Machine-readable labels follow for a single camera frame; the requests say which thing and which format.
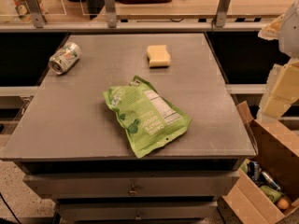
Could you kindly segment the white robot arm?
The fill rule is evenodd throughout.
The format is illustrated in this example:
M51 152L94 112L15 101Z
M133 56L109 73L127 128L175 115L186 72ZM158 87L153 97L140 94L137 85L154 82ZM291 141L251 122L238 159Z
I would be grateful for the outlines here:
M259 104L259 119L279 119L299 100L299 0L266 25L258 37L276 39L279 51L290 57L287 63L271 69Z

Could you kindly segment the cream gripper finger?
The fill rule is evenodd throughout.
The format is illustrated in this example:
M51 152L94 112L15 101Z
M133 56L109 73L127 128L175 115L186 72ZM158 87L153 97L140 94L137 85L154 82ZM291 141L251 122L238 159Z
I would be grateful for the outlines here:
M258 119L279 119L299 99L299 59L275 64L259 104Z
M278 40L283 18L284 15L280 15L271 21L258 33L258 37L264 40Z

